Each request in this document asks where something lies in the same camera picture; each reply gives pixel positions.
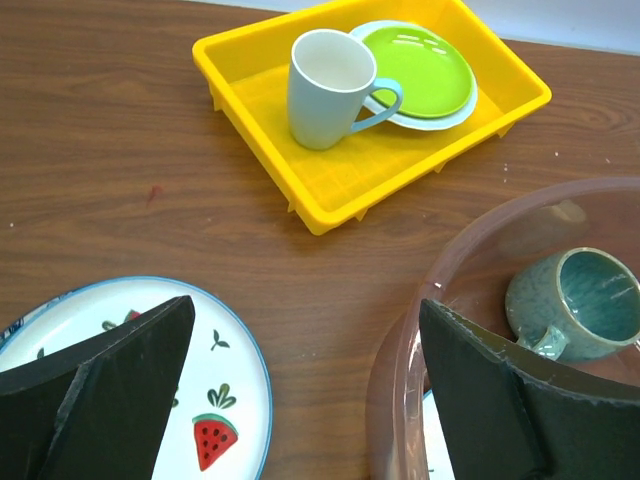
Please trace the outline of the watermelon plate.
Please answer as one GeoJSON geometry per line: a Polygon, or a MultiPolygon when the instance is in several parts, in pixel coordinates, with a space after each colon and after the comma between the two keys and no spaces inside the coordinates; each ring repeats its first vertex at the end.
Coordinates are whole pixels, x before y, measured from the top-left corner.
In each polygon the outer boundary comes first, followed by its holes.
{"type": "Polygon", "coordinates": [[[258,479],[273,424],[268,369],[247,326],[198,287],[164,277],[130,276],[66,292],[1,349],[1,367],[40,359],[185,295],[194,304],[195,321],[153,476],[258,479]]]}
{"type": "Polygon", "coordinates": [[[423,396],[422,424],[429,479],[454,480],[449,452],[431,390],[423,396]]]}

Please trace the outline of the teal glazed ceramic mug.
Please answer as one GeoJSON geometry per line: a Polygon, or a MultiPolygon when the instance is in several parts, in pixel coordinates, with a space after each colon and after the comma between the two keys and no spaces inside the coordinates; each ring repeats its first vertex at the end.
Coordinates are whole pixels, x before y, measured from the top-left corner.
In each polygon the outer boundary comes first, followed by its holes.
{"type": "Polygon", "coordinates": [[[512,278],[505,313],[519,346],[554,361],[597,360],[639,340],[639,281],[605,251],[564,250],[512,278]]]}

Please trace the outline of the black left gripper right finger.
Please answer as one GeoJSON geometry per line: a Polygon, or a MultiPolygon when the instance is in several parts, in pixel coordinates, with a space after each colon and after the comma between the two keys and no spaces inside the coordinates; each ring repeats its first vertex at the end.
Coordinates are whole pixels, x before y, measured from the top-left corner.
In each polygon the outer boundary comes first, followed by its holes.
{"type": "Polygon", "coordinates": [[[638,478],[638,387],[544,359],[435,300],[422,300],[419,330],[456,478],[638,478]]]}

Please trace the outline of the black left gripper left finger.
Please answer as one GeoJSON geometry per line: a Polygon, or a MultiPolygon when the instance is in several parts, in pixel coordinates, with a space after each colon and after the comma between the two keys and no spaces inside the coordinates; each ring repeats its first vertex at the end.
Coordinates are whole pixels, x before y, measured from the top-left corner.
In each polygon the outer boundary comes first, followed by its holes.
{"type": "Polygon", "coordinates": [[[2,478],[151,478],[194,320],[174,297],[2,372],[2,478]]]}

